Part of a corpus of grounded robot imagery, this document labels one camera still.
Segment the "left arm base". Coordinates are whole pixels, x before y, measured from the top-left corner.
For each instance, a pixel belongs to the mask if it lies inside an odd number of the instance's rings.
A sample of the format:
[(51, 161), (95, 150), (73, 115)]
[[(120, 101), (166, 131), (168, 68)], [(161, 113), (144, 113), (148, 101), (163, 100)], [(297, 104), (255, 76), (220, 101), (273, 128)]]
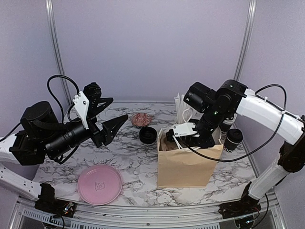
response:
[(56, 216), (72, 218), (74, 216), (76, 203), (55, 197), (55, 189), (47, 183), (41, 183), (41, 193), (35, 201), (35, 208)]

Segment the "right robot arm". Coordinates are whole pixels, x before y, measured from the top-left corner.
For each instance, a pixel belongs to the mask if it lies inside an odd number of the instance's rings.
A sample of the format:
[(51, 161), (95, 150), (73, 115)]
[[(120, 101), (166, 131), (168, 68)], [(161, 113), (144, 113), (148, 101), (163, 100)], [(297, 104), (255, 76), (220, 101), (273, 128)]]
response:
[(238, 114), (250, 118), (279, 134), (285, 141), (280, 156), (244, 190), (236, 210), (245, 214), (255, 202), (280, 183), (290, 173), (305, 165), (305, 118), (290, 114), (286, 108), (268, 102), (257, 92), (236, 81), (227, 80), (217, 90), (200, 82), (190, 86), (183, 99), (190, 107), (202, 113), (194, 130), (203, 139), (212, 135), (225, 119)]

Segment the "brown paper bag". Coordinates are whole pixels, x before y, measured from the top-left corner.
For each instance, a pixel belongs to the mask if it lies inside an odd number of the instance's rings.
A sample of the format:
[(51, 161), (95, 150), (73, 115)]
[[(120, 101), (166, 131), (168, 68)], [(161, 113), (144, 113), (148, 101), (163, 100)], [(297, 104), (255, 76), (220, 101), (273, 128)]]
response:
[(210, 148), (193, 147), (199, 154), (189, 150), (179, 139), (174, 142), (178, 149), (160, 151), (160, 139), (166, 135), (170, 126), (160, 129), (157, 137), (158, 149), (158, 187), (205, 187), (211, 178), (216, 161), (203, 156), (220, 159), (224, 145), (221, 143), (221, 130), (216, 128), (212, 136), (215, 145)]

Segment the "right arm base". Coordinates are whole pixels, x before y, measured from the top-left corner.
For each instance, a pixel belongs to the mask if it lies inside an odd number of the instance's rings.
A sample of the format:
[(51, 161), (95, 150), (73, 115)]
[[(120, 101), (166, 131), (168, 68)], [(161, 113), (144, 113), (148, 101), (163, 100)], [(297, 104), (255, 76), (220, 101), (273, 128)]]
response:
[(218, 212), (222, 215), (223, 219), (259, 212), (262, 209), (259, 200), (249, 196), (251, 183), (245, 187), (240, 200), (219, 205)]

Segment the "brown cardboard cup carrier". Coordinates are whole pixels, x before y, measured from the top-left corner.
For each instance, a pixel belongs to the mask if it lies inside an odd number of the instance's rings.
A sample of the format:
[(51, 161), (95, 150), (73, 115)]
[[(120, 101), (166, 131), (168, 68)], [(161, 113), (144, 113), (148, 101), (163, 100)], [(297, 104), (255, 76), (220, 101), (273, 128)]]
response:
[(162, 135), (160, 139), (160, 146), (159, 150), (160, 151), (171, 151), (171, 150), (176, 150), (178, 149), (178, 146), (175, 142), (169, 142), (167, 141), (166, 135)]

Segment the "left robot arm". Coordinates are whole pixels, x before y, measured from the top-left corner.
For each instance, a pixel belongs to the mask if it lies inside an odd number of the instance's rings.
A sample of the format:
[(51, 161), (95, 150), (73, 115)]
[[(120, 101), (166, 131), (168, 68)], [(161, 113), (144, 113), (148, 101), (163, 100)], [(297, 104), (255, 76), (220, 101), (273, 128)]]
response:
[(91, 139), (96, 147), (108, 145), (116, 136), (128, 115), (122, 115), (96, 125), (96, 116), (112, 103), (112, 98), (99, 99), (97, 105), (89, 109), (88, 127), (76, 118), (68, 123), (59, 123), (49, 102), (41, 101), (26, 108), (20, 119), (23, 130), (8, 135), (0, 141), (1, 161), (14, 161), (22, 166), (42, 164), (45, 157), (59, 164), (65, 163), (79, 145)]

